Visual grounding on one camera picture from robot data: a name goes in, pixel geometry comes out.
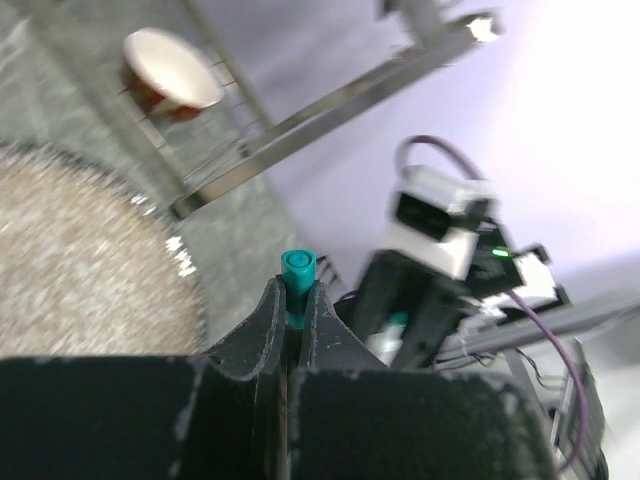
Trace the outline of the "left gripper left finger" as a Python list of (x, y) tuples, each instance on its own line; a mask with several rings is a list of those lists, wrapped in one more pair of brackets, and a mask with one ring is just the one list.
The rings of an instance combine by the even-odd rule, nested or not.
[(1, 363), (5, 479), (284, 479), (285, 287), (209, 350)]

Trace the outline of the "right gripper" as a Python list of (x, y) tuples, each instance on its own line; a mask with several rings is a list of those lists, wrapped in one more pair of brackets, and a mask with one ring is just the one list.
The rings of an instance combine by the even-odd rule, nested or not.
[(344, 323), (360, 341), (405, 313), (402, 345), (393, 368), (429, 367), (448, 335), (459, 326), (468, 289), (431, 267), (394, 250), (374, 253), (347, 310)]

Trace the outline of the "white pen teal tip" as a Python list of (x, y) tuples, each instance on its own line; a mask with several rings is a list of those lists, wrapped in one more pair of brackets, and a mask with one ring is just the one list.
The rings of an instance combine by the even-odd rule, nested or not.
[(402, 333), (407, 323), (406, 312), (394, 313), (378, 333), (367, 338), (367, 348), (385, 365), (391, 364), (402, 346)]

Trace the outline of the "teal pen cap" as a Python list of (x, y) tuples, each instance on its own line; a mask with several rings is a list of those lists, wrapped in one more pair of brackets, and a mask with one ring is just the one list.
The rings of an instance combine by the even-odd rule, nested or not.
[(287, 321), (295, 329), (303, 328), (309, 291), (316, 281), (316, 263), (316, 254), (311, 250), (288, 250), (281, 256)]

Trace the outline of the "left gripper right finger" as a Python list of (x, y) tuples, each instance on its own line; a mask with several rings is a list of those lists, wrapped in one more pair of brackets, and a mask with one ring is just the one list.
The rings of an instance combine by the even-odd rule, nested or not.
[(555, 463), (529, 396), (485, 372), (387, 368), (309, 293), (289, 377), (293, 479), (551, 479)]

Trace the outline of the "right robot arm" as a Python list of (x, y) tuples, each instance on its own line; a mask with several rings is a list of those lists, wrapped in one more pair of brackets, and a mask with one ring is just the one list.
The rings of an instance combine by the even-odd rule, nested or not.
[(510, 251), (489, 204), (398, 195), (343, 319), (362, 342), (394, 341), (389, 366), (432, 365), (467, 317), (563, 303), (542, 251)]

